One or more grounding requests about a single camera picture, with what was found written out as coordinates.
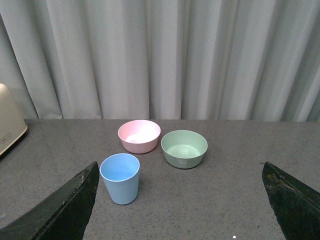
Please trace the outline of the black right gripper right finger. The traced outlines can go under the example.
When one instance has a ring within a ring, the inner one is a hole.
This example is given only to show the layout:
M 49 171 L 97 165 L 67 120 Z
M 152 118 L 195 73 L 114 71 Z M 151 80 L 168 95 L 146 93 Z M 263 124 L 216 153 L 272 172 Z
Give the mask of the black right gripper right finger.
M 276 220 L 287 240 L 320 238 L 320 193 L 270 162 L 262 181 Z

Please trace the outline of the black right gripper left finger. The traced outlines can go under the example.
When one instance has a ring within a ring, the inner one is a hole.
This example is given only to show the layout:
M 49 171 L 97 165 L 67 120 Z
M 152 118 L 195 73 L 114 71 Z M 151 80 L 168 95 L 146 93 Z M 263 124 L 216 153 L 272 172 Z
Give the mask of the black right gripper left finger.
M 46 199 L 0 230 L 2 240 L 81 240 L 95 204 L 99 167 L 93 162 Z

